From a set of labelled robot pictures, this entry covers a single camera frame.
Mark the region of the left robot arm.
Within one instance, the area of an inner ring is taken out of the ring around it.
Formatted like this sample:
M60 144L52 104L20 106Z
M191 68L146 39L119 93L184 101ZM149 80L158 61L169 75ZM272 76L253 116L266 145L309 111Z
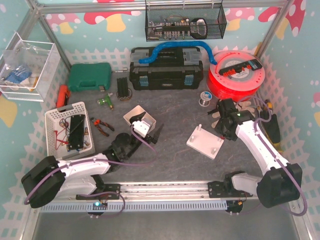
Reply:
M106 205L112 196L119 199L120 191L109 188L101 176L118 166L134 166L128 160L141 145L154 150L163 126L150 135L152 123L145 115L142 112L132 116L130 133L118 134L101 153L74 160L58 160L53 155L42 159L21 179L26 194L23 203L37 209L63 198L96 200L98 205Z

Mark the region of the black handled screwdriver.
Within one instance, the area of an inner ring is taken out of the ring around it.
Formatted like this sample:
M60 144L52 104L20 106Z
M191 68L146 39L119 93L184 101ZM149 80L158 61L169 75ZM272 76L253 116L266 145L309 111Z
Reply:
M199 116L198 118L201 118L201 117L204 117L204 116L207 116L207 115L215 114L215 113L217 113L218 111L219 111L219 110L218 110L217 108L215 108L215 109L210 110L210 111L208 111L207 113L205 113L205 114L203 114L203 115Z

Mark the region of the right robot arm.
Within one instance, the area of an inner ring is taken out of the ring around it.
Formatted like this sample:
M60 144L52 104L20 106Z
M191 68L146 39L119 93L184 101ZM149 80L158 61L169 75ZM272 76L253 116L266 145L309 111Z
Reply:
M258 163L262 177L238 171L226 175L226 187L258 197L266 208L298 200L303 195L302 168L291 164L268 141L259 127L261 118L238 110L231 98L219 100L219 120L214 130L225 140L240 139Z

